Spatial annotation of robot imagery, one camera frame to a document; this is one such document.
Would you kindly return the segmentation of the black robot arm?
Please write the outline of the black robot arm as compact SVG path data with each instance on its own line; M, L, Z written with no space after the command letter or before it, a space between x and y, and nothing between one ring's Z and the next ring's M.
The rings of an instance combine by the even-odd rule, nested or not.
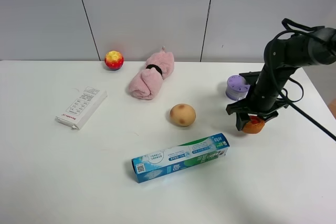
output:
M335 29L282 31L267 44L264 61L262 71L240 74L250 86L249 91L244 99L226 107L228 114L236 115L236 129L242 131L251 115L268 122L278 116L279 109L291 106L327 133L325 127L285 97L282 89L297 69L335 62Z

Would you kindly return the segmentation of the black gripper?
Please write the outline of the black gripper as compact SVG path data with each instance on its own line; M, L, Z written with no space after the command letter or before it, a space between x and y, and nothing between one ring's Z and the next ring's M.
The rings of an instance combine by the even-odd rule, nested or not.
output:
M257 115L264 122L278 116L277 110L287 108L288 102L278 99L278 92L266 72L248 72L239 74L250 85L245 98L227 105L226 112L236 114L236 129L242 131L250 121L249 114Z

